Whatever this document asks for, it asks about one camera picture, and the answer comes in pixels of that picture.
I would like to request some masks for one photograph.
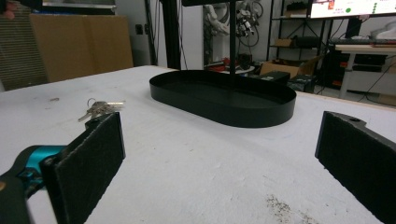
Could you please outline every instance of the wall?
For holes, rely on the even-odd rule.
[[[258,26],[258,35],[260,37],[260,41],[257,46],[248,48],[243,45],[240,46],[240,53],[250,53],[253,55],[253,60],[258,62],[267,61],[266,51],[267,51],[267,40],[268,36],[271,38],[271,43],[274,43],[277,38],[277,24],[274,23],[274,27],[272,32],[268,32],[269,22],[270,22],[270,12],[271,12],[271,1],[258,0],[263,8],[263,16],[258,19],[260,26]],[[127,15],[129,17],[130,23],[130,34],[132,38],[132,47],[133,53],[136,55],[134,57],[135,66],[149,64],[149,45],[148,39],[146,35],[136,35],[134,31],[134,25],[141,23],[146,23],[146,12],[144,8],[144,1],[126,1],[119,0],[117,1],[118,12],[119,14]],[[158,61],[159,66],[167,66],[166,64],[166,52],[165,52],[165,42],[163,35],[163,13],[162,13],[162,4],[158,3],[158,0],[151,0],[151,11],[152,11],[152,21],[155,22],[155,11],[156,4],[159,6],[161,17],[160,17],[160,39],[159,39],[159,52],[158,52]],[[275,1],[274,5],[274,16],[273,18],[278,18],[280,15],[281,9],[281,1]],[[203,8],[202,7],[183,7],[183,16],[180,16],[182,19],[182,36],[183,36],[183,47],[186,56],[187,67],[189,69],[202,69],[203,68],[203,20],[202,17]],[[378,27],[378,24],[385,24],[387,21],[393,18],[372,18],[365,22],[361,27],[361,35],[369,35],[370,32]],[[334,21],[332,31],[338,28],[341,20]],[[293,29],[298,25],[296,22],[291,22],[289,24],[289,28]],[[319,28],[319,24],[314,24],[314,28]],[[332,34],[333,37],[338,37],[343,34],[347,29],[347,20],[344,21],[339,31],[335,34]],[[215,36],[213,37],[213,59],[220,60],[224,57],[230,57],[230,38],[228,36]],[[280,57],[286,59],[298,59],[300,57],[300,51],[295,49],[282,50]],[[316,54],[314,50],[303,50],[302,51],[302,59],[311,58]],[[276,51],[271,50],[269,59],[274,59],[276,57]],[[186,69],[186,65],[184,62],[184,58],[181,60],[182,69]]]
[[[285,6],[284,10],[286,10],[286,6],[288,4],[292,3],[292,1],[285,1]],[[266,18],[265,23],[269,25],[270,23],[270,10],[271,10],[271,5],[268,5],[268,17]],[[278,19],[281,16],[282,13],[282,6],[281,6],[281,1],[275,1],[273,5],[273,19]],[[275,40],[278,39],[278,30],[280,23],[282,22],[282,38],[292,38],[294,36],[317,36],[320,35],[320,29],[322,26],[322,21],[309,21],[305,27],[301,27],[297,29],[300,25],[304,23],[303,20],[283,20],[283,21],[272,21],[272,30],[268,31],[265,34],[265,39],[268,39],[268,36],[270,37],[270,45],[274,45]],[[325,33],[323,34],[324,36],[327,36],[327,32],[329,29],[330,23],[327,22],[325,24]],[[282,58],[282,59],[289,59],[289,60],[308,60],[317,55],[317,50],[316,49],[278,49],[279,50],[279,56],[276,57],[276,50],[277,48],[270,48],[269,51],[269,56],[265,60],[272,60],[276,58]]]
[[[126,15],[129,22],[129,32],[132,41],[132,49],[134,55],[134,65],[148,65],[150,64],[149,57],[149,37],[145,34],[137,35],[135,26],[137,24],[146,24],[146,9],[144,1],[127,1],[118,0],[116,1],[117,14]],[[158,65],[166,67],[166,48],[164,40],[164,29],[163,29],[163,5],[159,0],[150,0],[151,7],[151,18],[153,22],[157,20],[160,25],[156,26],[157,38],[155,39],[155,47],[158,50]],[[182,55],[181,67],[182,69],[202,69],[203,68],[203,29],[202,20],[202,7],[183,7],[183,14],[180,15],[180,20],[183,19],[182,25],[182,39],[183,49],[186,57],[186,62]]]

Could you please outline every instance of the floor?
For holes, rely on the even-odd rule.
[[[339,95],[340,91],[339,90],[335,90],[335,89],[331,89],[331,88],[328,88],[328,87],[323,89],[321,86],[317,85],[315,87],[314,93],[318,94],[318,95],[324,95],[324,96],[338,98],[338,95]],[[367,96],[365,96],[364,92],[351,92],[351,91],[348,91],[346,93],[345,100],[354,101],[354,102],[360,102],[360,103],[369,104],[369,105],[381,105],[381,106],[385,106],[385,107],[396,109],[396,105],[385,105],[385,104],[377,103],[378,94],[375,94],[375,93],[369,93],[369,94],[367,94]]]

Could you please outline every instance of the black pole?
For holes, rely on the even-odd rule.
[[[351,38],[355,35],[359,35],[361,31],[361,20],[358,18],[350,18],[347,22],[346,27],[346,38]]]
[[[270,60],[270,48],[271,48],[271,32],[272,32],[272,18],[274,17],[274,0],[271,0],[271,11],[270,11],[270,24],[268,26],[268,40],[267,40],[267,57],[266,60]]]
[[[169,68],[181,69],[178,33],[177,0],[162,0],[166,60]]]
[[[236,33],[236,6],[235,0],[230,1],[230,75],[235,76],[235,33]]]
[[[158,65],[157,57],[155,53],[154,47],[154,36],[152,34],[152,22],[151,22],[151,8],[150,8],[150,0],[145,0],[146,7],[146,19],[147,19],[147,35],[148,35],[148,49],[149,49],[149,59],[151,61],[151,65]]]

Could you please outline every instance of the shelving unit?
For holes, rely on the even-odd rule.
[[[331,32],[332,32],[332,20],[311,20],[308,18],[285,18],[284,17],[284,11],[285,11],[285,0],[282,0],[281,2],[281,7],[280,7],[280,15],[275,16],[274,13],[274,7],[275,5],[275,0],[271,1],[271,13],[270,13],[270,24],[269,24],[269,29],[268,29],[268,42],[267,42],[267,54],[266,58],[267,60],[271,60],[270,58],[270,52],[271,50],[276,50],[276,57],[279,57],[279,52],[281,49],[297,49],[299,50],[298,53],[298,60],[301,60],[303,49],[306,48],[289,48],[289,47],[279,47],[279,46],[274,46],[274,43],[272,43],[272,33],[274,32],[274,23],[278,23],[278,29],[276,32],[276,37],[277,38],[292,38],[297,33],[300,33],[300,36],[306,36],[307,31],[309,30],[313,36],[318,37],[318,44],[315,48],[309,48],[311,50],[316,51],[316,55],[319,56],[321,52],[325,51],[328,47],[327,45],[327,40],[331,37]],[[288,33],[287,30],[284,29],[285,24],[287,22],[298,22],[298,25],[294,26]]]

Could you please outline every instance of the black stand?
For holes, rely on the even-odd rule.
[[[148,48],[149,48],[149,59],[152,65],[158,65],[157,57],[155,53],[155,46],[154,46],[154,38],[152,34],[152,22],[151,22],[151,14],[150,12],[150,3],[149,0],[145,0],[145,7],[146,7],[146,17],[148,21]]]
[[[346,27],[346,38],[351,38],[352,36],[359,35],[361,31],[361,20],[358,18],[351,18],[348,20]]]
[[[178,34],[177,0],[162,0],[163,3],[163,26],[165,29],[166,59],[169,68],[180,70],[180,45]],[[200,6],[230,2],[230,75],[235,76],[235,36],[236,36],[236,0],[183,0],[183,6]]]
[[[178,33],[177,0],[162,0],[165,30],[166,61],[169,68],[181,69]]]

